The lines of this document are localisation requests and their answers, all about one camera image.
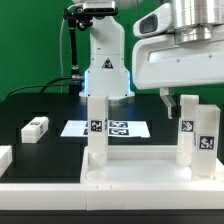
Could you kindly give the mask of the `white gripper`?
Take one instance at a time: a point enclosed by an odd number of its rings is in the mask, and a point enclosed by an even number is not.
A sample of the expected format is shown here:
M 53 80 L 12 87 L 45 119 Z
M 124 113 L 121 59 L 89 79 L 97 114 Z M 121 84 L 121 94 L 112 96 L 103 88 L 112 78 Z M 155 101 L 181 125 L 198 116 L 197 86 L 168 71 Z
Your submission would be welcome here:
M 169 119 L 181 106 L 170 87 L 224 82 L 224 2 L 170 2 L 138 20 L 133 83 L 160 89 Z

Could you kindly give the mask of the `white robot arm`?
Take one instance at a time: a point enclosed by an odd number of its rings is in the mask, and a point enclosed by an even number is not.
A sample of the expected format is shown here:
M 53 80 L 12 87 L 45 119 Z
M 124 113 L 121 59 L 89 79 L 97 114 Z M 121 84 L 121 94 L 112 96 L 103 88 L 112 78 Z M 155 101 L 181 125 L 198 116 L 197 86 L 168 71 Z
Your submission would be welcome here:
M 124 29 L 114 20 L 134 0 L 72 0 L 76 27 L 90 31 L 90 67 L 82 97 L 107 95 L 111 101 L 140 90 L 158 89 L 169 118 L 182 107 L 170 89 L 224 83 L 224 0 L 171 0 L 138 20 L 132 71 L 124 66 Z

